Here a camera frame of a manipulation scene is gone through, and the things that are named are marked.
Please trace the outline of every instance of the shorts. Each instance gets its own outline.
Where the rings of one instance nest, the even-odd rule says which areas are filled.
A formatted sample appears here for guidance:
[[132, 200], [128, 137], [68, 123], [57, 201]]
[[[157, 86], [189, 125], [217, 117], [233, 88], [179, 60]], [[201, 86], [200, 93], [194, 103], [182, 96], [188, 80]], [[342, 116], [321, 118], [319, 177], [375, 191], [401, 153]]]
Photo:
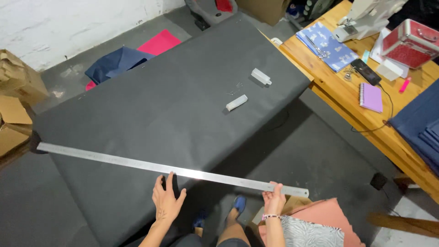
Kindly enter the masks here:
[[[201, 237], [197, 234], [187, 234], [177, 240], [171, 247], [202, 247]], [[230, 238], [221, 242], [217, 247], [250, 247], [244, 240], [239, 238]]]

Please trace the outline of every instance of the wrist bracelet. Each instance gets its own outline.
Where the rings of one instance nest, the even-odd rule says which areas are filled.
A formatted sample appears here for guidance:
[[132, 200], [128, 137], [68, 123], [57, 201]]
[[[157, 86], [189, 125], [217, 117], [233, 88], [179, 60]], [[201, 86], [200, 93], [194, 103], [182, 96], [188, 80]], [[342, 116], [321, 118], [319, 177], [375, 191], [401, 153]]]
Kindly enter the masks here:
[[278, 215], [278, 214], [263, 214], [262, 215], [262, 221], [265, 221], [267, 218], [270, 218], [270, 217], [276, 217], [276, 218], [281, 218], [281, 216], [280, 215]]

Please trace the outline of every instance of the scissors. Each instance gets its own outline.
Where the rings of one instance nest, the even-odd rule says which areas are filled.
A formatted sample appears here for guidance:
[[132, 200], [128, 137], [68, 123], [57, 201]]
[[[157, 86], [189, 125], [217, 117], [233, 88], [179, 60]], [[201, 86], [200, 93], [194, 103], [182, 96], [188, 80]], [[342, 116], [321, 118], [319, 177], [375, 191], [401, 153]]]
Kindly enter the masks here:
[[308, 39], [308, 41], [311, 43], [311, 45], [313, 45], [314, 49], [316, 49], [316, 51], [317, 51], [317, 53], [318, 53], [318, 55], [317, 55], [318, 58], [320, 58], [320, 59], [323, 60], [324, 58], [327, 58], [327, 57], [328, 57], [328, 54], [327, 54], [326, 51], [322, 51], [322, 50], [320, 50], [320, 48], [317, 47], [317, 45], [314, 44], [314, 42], [313, 42], [313, 41], [312, 41], [307, 35], [305, 35], [305, 36], [306, 36], [306, 38]]

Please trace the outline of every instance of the pink highlighter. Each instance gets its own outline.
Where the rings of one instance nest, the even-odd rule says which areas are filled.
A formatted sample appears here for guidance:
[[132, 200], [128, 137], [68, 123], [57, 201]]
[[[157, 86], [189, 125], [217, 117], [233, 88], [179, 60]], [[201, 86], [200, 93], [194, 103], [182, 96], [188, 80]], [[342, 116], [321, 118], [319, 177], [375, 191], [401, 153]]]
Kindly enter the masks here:
[[411, 76], [406, 78], [406, 80], [404, 81], [403, 86], [399, 89], [400, 93], [403, 93], [406, 90], [407, 85], [409, 84], [410, 80], [411, 80]]

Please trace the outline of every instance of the shoe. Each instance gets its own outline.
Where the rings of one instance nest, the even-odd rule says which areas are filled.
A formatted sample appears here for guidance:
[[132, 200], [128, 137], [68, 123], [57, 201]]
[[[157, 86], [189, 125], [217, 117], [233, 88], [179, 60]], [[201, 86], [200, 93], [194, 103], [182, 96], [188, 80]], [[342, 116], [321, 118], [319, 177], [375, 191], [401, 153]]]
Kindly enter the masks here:
[[236, 210], [238, 210], [238, 216], [236, 218], [238, 218], [242, 214], [242, 212], [244, 212], [246, 203], [247, 203], [247, 198], [245, 198], [245, 196], [237, 196], [235, 198], [235, 200], [233, 201], [232, 209], [236, 208]]
[[198, 212], [197, 217], [194, 219], [194, 222], [192, 223], [192, 228], [200, 227], [204, 228], [204, 221], [207, 218], [207, 213], [204, 209], [201, 209]]

